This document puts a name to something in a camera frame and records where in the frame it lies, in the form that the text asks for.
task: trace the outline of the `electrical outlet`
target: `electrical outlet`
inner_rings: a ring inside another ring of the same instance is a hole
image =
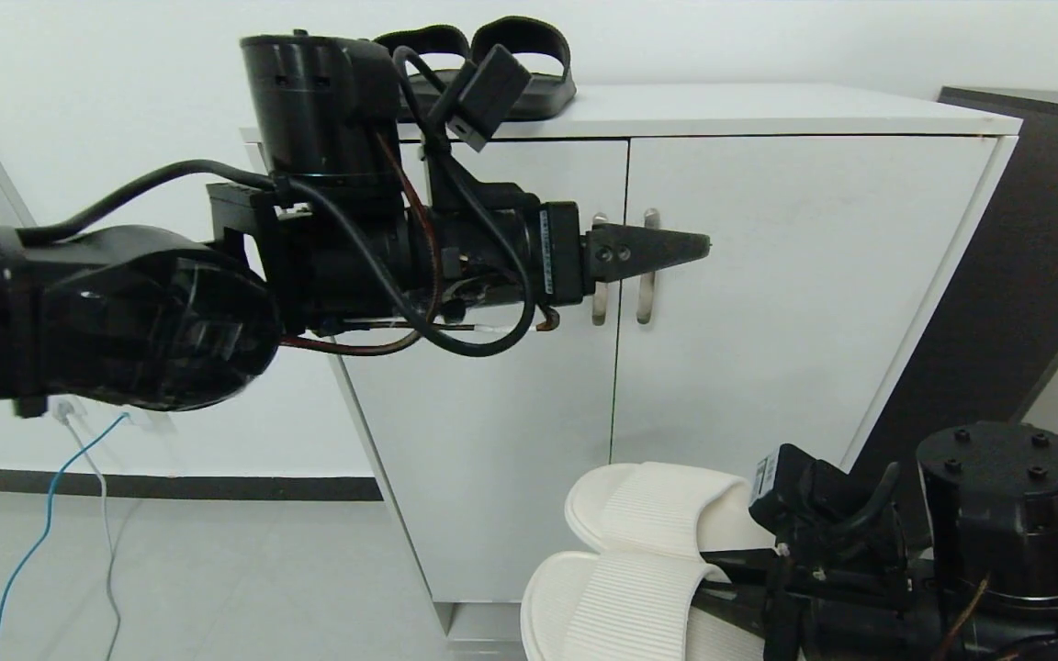
[[[146,410],[133,406],[122,406],[117,410],[118,414],[129,414],[129,422],[135,424],[142,432],[158,436],[178,434],[178,428],[174,427],[174,421],[164,411]]]
[[[77,420],[83,426],[98,427],[102,423],[112,422],[117,415],[128,414],[129,419],[123,424],[133,424],[142,432],[158,436],[174,436],[178,428],[168,414],[159,410],[146,410],[134,406],[114,406],[109,403],[93,400],[83,400],[75,394],[59,394],[52,398],[51,410],[56,419],[59,411],[66,410],[68,418]]]

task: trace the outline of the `white slipper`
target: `white slipper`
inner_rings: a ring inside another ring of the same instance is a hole
[[[699,559],[700,552],[770,548],[748,515],[742,477],[672,463],[612,463],[580,477],[566,522],[585,545]]]
[[[761,661],[760,637],[690,608],[703,562],[607,552],[543,562],[521,603],[529,661]]]

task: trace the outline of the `cabinet top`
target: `cabinet top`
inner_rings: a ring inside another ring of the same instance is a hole
[[[818,84],[580,85],[547,122],[506,122],[496,139],[664,135],[1017,135],[1020,118]],[[242,129],[258,143],[258,129]],[[399,137],[419,139],[413,125]]]

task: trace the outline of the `white cabinet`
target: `white cabinet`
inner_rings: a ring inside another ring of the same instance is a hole
[[[635,279],[609,290],[604,326],[587,300],[494,359],[419,343],[345,361],[430,599],[470,605],[453,637],[503,618],[515,637],[515,607],[498,605],[549,553],[579,547],[562,503],[585,470],[659,460],[748,474],[781,442],[850,464],[1018,126],[820,85],[584,87],[553,121],[511,122],[481,154],[458,147],[478,179],[574,200],[587,223],[654,208],[664,228],[711,235],[713,251],[659,273],[645,325]],[[421,172],[416,153],[404,147],[404,163]]]
[[[625,140],[494,143],[482,154],[456,153],[478,179],[576,201],[584,229],[597,213],[622,222]],[[404,148],[407,170],[419,171],[416,154]],[[617,291],[609,298],[614,318]],[[562,501],[577,478],[609,459],[616,327],[592,325],[589,300],[560,312],[561,330],[532,333],[491,359],[424,342],[391,356],[345,360],[437,602],[515,602],[543,557],[574,545]],[[512,326],[517,314],[505,306],[470,319]],[[347,337],[375,343],[398,334]]]
[[[613,460],[747,476],[789,442],[843,461],[995,146],[633,140],[628,222],[654,208],[713,251],[656,275],[645,325],[638,279],[624,286]]]

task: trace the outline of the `cabinet door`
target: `cabinet door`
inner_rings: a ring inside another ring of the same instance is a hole
[[[404,146],[403,163],[423,192],[416,153]],[[479,180],[576,201],[584,229],[597,213],[623,220],[622,140],[492,143],[482,154],[456,153]],[[587,299],[560,310],[558,330],[530,333],[494,357],[420,342],[393,356],[345,360],[436,602],[516,602],[546,556],[576,547],[563,501],[577,478],[609,459],[618,292],[610,294],[604,326],[592,325]],[[518,313],[504,306],[468,318],[512,326]],[[371,331],[344,342],[398,336]]]
[[[639,280],[624,284],[613,459],[750,476],[795,443],[840,464],[863,442],[865,414],[878,415],[910,325],[936,305],[946,253],[961,256],[964,241],[951,242],[995,145],[633,140],[628,222],[654,208],[660,226],[709,234],[713,250],[659,273],[645,325]],[[965,222],[959,239],[978,218]]]

